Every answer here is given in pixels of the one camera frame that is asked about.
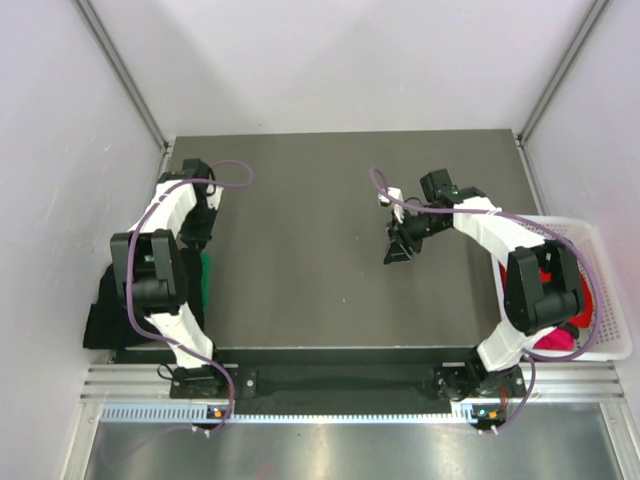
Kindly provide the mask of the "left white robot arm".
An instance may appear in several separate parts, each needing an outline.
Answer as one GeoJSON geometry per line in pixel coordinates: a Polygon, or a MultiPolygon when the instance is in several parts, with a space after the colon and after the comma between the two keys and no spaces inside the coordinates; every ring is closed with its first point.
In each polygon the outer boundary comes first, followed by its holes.
{"type": "Polygon", "coordinates": [[[131,325],[175,356],[167,375],[173,398],[228,393],[227,374],[213,363],[215,344],[197,320],[201,311],[189,304],[201,284],[190,280],[182,258],[184,252],[199,256],[211,240],[223,191],[209,165],[187,159],[181,170],[160,177],[138,222],[110,240],[116,292],[131,325]]]}

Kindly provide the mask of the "right aluminium frame post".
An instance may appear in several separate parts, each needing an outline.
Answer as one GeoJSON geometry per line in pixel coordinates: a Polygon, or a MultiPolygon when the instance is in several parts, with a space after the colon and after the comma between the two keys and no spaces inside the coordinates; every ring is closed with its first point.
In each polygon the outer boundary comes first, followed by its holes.
{"type": "Polygon", "coordinates": [[[563,49],[559,61],[536,100],[524,126],[516,135],[517,144],[521,148],[524,148],[533,136],[546,111],[611,4],[611,0],[595,0],[589,2],[586,13],[582,16],[578,27],[571,35],[567,46],[563,49]]]}

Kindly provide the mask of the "white plastic laundry basket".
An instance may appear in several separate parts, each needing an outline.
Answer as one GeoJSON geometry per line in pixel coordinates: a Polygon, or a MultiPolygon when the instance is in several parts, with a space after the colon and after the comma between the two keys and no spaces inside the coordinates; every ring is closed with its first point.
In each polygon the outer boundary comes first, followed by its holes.
{"type": "Polygon", "coordinates": [[[496,264],[505,264],[509,253],[517,247],[540,246],[545,240],[555,237],[570,241],[579,253],[580,273],[586,277],[591,293],[586,304],[593,307],[590,327],[580,337],[576,349],[564,352],[538,350],[534,344],[553,329],[544,328],[531,336],[516,330],[505,312],[503,289],[497,286],[501,320],[492,334],[478,346],[479,356],[489,371],[515,365],[524,353],[538,360],[549,361],[622,360],[632,353],[626,321],[604,248],[589,224],[581,220],[547,216],[522,217],[516,221],[482,215],[480,219],[489,225],[489,252],[496,264]]]}

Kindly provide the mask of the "left aluminium frame post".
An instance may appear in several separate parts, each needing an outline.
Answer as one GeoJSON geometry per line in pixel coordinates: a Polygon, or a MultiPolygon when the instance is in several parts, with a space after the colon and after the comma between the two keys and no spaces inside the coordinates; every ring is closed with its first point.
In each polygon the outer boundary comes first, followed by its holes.
{"type": "Polygon", "coordinates": [[[89,0],[72,0],[71,3],[92,35],[97,47],[103,54],[107,64],[124,90],[132,107],[140,117],[153,142],[162,152],[167,151],[169,141],[165,138],[160,126],[151,113],[147,102],[95,6],[89,0]]]}

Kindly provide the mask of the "aluminium frame post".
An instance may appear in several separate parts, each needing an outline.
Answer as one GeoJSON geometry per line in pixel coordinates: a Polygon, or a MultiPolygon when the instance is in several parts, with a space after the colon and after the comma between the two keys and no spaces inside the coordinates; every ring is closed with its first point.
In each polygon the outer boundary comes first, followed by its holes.
{"type": "Polygon", "coordinates": [[[586,13],[582,16],[578,27],[571,35],[567,46],[563,49],[559,61],[536,100],[524,126],[516,135],[517,144],[521,148],[524,148],[533,136],[546,111],[611,4],[611,0],[595,0],[589,2],[586,13]]]}
{"type": "Polygon", "coordinates": [[[169,141],[165,138],[160,126],[151,113],[147,102],[95,6],[89,0],[72,0],[71,3],[92,35],[97,47],[103,54],[107,64],[124,90],[132,107],[140,117],[153,142],[162,152],[167,151],[169,141]]]}

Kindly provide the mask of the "red t-shirt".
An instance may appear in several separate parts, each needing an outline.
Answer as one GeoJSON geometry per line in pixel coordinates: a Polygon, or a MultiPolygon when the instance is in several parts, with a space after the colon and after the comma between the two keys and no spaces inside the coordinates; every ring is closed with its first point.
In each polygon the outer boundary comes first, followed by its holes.
{"type": "MultiPolygon", "coordinates": [[[[503,289],[503,295],[504,297],[506,297],[506,294],[504,292],[506,292],[507,272],[505,267],[500,263],[498,263],[498,269],[503,289]]],[[[539,270],[539,276],[543,284],[549,283],[552,278],[552,275],[550,273],[546,273],[542,269],[539,270]]],[[[591,288],[587,282],[586,275],[582,270],[580,270],[580,284],[584,297],[584,308],[579,314],[573,316],[567,322],[567,325],[572,325],[579,329],[586,329],[592,324],[592,317],[594,315],[594,301],[591,288]]]]}

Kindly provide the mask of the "black t-shirt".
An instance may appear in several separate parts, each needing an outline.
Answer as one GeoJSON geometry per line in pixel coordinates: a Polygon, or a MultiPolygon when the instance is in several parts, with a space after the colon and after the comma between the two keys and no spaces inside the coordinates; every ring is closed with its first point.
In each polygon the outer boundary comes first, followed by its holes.
{"type": "MultiPolygon", "coordinates": [[[[189,281],[188,304],[197,324],[204,329],[201,253],[182,248],[180,254],[189,281]]],[[[126,309],[118,299],[113,265],[109,264],[100,279],[97,300],[91,304],[88,313],[83,347],[91,350],[119,350],[149,341],[149,338],[140,335],[131,326],[126,309]]]]}

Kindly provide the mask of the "pink t-shirt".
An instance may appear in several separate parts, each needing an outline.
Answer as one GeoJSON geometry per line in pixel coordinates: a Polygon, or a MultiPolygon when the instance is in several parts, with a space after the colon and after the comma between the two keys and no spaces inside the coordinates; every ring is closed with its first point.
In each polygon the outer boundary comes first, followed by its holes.
{"type": "Polygon", "coordinates": [[[572,334],[563,328],[556,328],[537,341],[534,348],[537,350],[572,351],[575,339],[572,334]]]}

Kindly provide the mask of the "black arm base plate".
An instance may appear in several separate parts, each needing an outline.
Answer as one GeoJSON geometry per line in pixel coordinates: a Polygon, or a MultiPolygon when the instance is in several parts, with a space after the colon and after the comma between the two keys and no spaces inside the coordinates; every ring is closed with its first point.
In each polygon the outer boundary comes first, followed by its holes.
{"type": "Polygon", "coordinates": [[[238,399],[274,394],[406,393],[426,399],[524,395],[519,366],[487,372],[473,348],[218,349],[238,399]]]}

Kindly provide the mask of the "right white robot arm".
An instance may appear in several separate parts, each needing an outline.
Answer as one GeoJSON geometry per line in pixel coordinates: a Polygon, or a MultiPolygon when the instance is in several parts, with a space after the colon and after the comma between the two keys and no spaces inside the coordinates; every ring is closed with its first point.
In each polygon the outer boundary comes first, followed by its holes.
{"type": "Polygon", "coordinates": [[[458,187],[445,169],[421,178],[425,201],[420,205],[407,202],[379,169],[370,175],[379,203],[393,209],[386,226],[385,264],[412,260],[424,239],[454,229],[474,240],[505,271],[503,318],[472,349],[461,370],[438,380],[454,400],[498,390],[525,351],[584,311],[582,275],[570,242],[503,212],[476,187],[458,187]]]}

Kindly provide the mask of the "folded green t-shirt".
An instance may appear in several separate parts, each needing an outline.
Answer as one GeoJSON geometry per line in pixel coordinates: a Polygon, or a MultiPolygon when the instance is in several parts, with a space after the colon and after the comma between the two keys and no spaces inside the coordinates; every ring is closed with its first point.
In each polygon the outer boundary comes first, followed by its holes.
{"type": "Polygon", "coordinates": [[[201,295],[203,312],[207,311],[209,304],[209,286],[211,280],[211,257],[208,253],[203,252],[200,255],[202,275],[201,275],[201,295]]]}

